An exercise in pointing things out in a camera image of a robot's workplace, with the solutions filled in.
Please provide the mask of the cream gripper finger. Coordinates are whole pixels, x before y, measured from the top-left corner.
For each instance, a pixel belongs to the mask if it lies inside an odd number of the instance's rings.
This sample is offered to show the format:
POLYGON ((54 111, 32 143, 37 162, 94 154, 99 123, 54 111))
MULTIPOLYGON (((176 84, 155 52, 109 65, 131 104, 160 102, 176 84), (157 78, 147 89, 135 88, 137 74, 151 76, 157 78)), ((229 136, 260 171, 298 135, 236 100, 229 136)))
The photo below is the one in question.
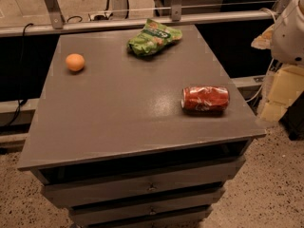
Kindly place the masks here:
POLYGON ((297 98, 304 92, 304 67, 284 65, 272 81, 265 105, 259 118, 267 122, 278 122, 297 98))
POLYGON ((270 49, 274 26, 266 28, 258 37, 256 37, 251 43, 252 48, 256 49, 270 49))

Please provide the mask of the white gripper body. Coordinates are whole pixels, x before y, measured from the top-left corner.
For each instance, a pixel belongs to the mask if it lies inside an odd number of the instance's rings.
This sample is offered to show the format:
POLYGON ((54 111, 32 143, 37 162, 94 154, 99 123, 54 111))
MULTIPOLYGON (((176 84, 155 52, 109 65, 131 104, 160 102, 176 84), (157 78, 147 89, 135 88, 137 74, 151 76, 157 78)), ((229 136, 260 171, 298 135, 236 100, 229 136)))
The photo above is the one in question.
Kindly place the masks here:
POLYGON ((304 65, 304 0, 292 0, 276 19, 271 53, 280 63, 304 65))

